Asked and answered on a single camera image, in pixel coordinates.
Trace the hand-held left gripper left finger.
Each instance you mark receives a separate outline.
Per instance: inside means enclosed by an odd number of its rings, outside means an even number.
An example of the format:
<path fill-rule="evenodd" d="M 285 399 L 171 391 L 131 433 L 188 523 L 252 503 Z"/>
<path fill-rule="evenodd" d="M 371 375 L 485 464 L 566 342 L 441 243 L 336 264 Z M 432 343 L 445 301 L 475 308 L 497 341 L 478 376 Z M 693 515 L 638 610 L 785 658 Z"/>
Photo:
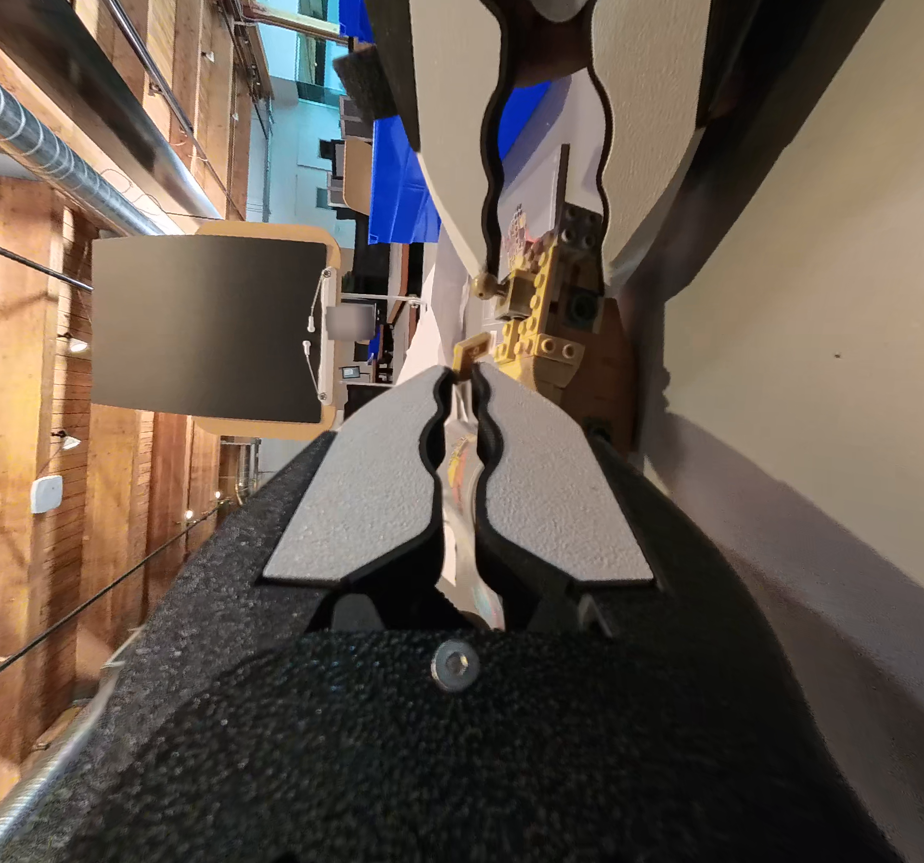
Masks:
<path fill-rule="evenodd" d="M 411 580 L 442 567 L 445 419 L 454 378 L 432 366 L 379 392 L 337 431 L 268 562 L 264 580 L 360 585 L 416 553 Z"/>

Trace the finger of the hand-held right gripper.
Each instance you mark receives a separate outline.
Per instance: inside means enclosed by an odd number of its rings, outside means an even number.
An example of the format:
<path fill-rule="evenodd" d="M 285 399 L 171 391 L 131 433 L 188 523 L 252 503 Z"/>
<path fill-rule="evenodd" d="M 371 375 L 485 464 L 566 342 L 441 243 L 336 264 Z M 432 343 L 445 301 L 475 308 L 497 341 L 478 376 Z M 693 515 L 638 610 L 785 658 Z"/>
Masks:
<path fill-rule="evenodd" d="M 491 162 L 504 19 L 493 0 L 409 0 L 423 178 L 468 275 L 496 278 Z"/>
<path fill-rule="evenodd" d="M 627 282 L 653 245 L 699 145 L 711 0 L 597 0 L 592 64 L 609 109 L 600 181 L 606 282 Z"/>

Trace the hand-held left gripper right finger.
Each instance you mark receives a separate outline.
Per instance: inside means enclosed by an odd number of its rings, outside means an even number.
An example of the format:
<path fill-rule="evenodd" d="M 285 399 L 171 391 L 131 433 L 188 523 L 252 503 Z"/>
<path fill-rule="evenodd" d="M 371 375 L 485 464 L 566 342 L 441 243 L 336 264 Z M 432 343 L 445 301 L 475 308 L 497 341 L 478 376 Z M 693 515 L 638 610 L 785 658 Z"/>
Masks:
<path fill-rule="evenodd" d="M 577 422 L 497 366 L 472 372 L 486 534 L 578 585 L 649 585 L 641 545 Z"/>

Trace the tan and brown brick model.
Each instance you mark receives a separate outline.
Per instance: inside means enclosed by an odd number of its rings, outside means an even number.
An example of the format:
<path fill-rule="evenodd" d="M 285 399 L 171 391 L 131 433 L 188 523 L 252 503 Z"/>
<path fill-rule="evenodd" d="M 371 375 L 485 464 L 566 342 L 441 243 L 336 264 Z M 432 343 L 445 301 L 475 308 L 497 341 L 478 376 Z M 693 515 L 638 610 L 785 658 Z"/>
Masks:
<path fill-rule="evenodd" d="M 589 436 L 632 449 L 636 363 L 618 302 L 604 295 L 603 216 L 564 202 L 554 227 L 506 276 L 482 272 L 473 295 L 494 305 L 501 331 L 482 341 L 502 373 L 545 397 Z"/>

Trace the grey instruction booklet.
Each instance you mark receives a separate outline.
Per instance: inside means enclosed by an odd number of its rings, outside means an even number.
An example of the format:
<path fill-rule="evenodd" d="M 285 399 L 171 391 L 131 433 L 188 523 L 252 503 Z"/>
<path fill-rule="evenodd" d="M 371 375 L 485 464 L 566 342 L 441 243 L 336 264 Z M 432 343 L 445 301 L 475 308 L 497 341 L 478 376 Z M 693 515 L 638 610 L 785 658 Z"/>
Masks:
<path fill-rule="evenodd" d="M 568 144 L 553 145 L 545 156 L 531 158 L 502 195 L 502 275 L 555 228 L 565 200 L 569 156 Z M 437 588 L 477 628 L 503 629 L 501 600 L 479 576 L 476 565 L 475 502 L 483 465 L 470 383 L 454 386 L 450 398 L 446 455 L 438 469 L 445 557 Z"/>

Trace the small tan corner plate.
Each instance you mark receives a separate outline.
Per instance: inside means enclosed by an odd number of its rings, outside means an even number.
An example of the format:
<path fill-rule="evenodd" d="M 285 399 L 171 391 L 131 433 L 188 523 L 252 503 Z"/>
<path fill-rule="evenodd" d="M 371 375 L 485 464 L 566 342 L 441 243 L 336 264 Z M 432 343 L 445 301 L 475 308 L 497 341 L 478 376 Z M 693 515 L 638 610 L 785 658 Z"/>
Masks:
<path fill-rule="evenodd" d="M 491 358 L 494 343 L 494 333 L 485 331 L 458 342 L 454 346 L 452 372 L 458 383 L 470 380 L 477 361 Z"/>

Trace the grey desk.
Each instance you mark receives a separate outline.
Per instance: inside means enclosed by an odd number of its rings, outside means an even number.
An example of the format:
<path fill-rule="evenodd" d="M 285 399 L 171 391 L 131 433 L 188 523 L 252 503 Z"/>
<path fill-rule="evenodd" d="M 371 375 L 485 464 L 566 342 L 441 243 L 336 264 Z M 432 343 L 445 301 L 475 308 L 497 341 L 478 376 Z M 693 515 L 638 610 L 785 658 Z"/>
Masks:
<path fill-rule="evenodd" d="M 636 460 L 922 861 L 923 0 L 762 0 L 621 294 Z"/>

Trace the person's right hand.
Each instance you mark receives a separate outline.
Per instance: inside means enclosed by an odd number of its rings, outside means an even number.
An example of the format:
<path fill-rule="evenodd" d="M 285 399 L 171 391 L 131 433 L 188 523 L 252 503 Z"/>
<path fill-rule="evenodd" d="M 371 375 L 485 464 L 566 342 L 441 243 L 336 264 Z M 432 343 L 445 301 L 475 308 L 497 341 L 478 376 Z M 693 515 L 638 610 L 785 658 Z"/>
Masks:
<path fill-rule="evenodd" d="M 541 15 L 529 0 L 497 0 L 511 34 L 514 88 L 552 82 L 587 68 L 591 61 L 588 7 L 564 22 Z"/>

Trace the light wooden panel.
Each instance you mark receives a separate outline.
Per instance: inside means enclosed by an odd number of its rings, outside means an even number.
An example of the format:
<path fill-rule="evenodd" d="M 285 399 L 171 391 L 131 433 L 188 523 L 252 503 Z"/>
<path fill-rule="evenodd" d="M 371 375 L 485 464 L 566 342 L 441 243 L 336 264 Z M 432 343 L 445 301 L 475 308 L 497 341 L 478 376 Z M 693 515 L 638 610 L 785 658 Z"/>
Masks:
<path fill-rule="evenodd" d="M 348 209 L 369 216 L 372 199 L 372 157 L 370 141 L 344 139 L 343 196 Z"/>

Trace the white panel stand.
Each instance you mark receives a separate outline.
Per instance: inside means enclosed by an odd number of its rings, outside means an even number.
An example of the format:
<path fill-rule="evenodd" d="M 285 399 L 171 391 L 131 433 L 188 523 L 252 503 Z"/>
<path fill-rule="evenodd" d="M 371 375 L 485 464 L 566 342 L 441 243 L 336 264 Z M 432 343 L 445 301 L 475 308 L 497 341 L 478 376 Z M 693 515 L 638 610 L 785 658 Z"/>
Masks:
<path fill-rule="evenodd" d="M 376 303 L 394 301 L 418 310 L 428 308 L 417 296 L 349 294 L 343 299 L 341 285 L 338 268 L 322 268 L 308 311 L 308 337 L 303 341 L 317 399 L 322 406 L 337 410 L 348 400 L 347 379 L 341 373 L 348 362 L 343 359 L 354 344 L 367 344 L 376 336 Z"/>

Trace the black wood-rimmed panel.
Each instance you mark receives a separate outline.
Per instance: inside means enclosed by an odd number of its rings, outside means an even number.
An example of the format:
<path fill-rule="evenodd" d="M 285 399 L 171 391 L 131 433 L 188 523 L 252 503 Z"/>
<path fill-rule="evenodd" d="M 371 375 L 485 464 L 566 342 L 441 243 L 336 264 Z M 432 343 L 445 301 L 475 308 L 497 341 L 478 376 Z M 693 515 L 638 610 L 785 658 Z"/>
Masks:
<path fill-rule="evenodd" d="M 321 270 L 341 260 L 330 233 L 298 224 L 96 239 L 91 402 L 191 417 L 216 435 L 332 430 L 342 409 L 318 401 L 303 341 Z"/>

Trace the black ceiling pipe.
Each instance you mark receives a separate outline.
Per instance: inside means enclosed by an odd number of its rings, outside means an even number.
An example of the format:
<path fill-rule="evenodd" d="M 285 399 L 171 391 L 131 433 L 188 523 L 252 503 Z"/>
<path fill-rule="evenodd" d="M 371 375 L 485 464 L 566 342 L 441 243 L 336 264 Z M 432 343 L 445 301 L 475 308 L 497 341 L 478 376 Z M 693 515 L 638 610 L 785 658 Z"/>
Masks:
<path fill-rule="evenodd" d="M 66 0 L 1 0 L 1 47 L 165 209 L 220 215 Z"/>

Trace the silver ventilation duct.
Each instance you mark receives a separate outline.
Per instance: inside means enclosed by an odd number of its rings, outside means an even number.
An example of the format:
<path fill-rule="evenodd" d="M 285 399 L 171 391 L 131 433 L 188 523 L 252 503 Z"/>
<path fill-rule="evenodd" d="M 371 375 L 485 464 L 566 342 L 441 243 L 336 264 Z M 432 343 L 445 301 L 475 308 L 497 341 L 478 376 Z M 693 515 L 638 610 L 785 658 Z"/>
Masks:
<path fill-rule="evenodd" d="M 92 169 L 52 129 L 1 89 L 1 149 L 81 210 L 121 235 L 163 235 L 160 227 Z"/>

